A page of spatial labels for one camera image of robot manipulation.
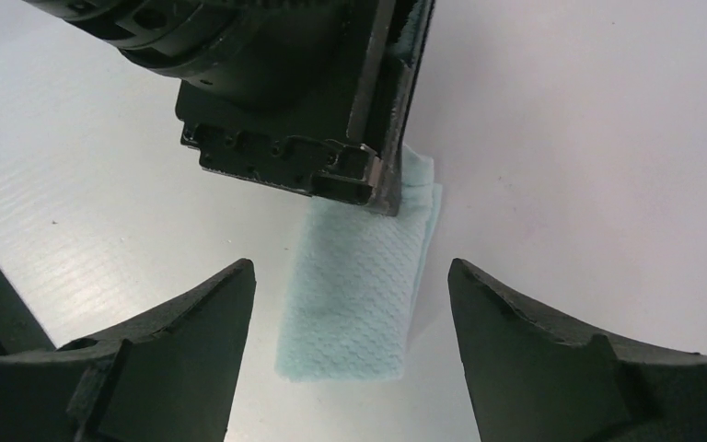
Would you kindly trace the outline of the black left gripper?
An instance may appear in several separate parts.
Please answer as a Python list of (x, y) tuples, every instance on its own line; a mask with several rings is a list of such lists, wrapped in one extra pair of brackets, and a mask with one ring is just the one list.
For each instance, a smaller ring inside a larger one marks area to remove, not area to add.
[(177, 78), (204, 169), (394, 216), (434, 1), (38, 1)]

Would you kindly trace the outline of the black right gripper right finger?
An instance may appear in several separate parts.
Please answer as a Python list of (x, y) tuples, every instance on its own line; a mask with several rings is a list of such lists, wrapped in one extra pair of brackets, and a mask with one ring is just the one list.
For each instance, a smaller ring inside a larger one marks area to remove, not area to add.
[(707, 441), (707, 355), (605, 331), (463, 259), (450, 306), (483, 441)]

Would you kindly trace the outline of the light mint green towel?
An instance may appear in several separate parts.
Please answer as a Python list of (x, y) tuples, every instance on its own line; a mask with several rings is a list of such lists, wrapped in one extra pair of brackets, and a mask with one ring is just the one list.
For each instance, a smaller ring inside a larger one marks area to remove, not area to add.
[(395, 216), (312, 199), (276, 350), (293, 382), (387, 381), (404, 372), (408, 334), (442, 201), (435, 163), (400, 148)]

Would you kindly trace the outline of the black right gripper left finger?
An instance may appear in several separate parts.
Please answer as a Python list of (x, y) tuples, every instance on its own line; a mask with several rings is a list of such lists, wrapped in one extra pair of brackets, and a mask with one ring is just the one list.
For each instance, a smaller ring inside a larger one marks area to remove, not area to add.
[(256, 288), (241, 259), (61, 348), (0, 355), (0, 441), (222, 441)]

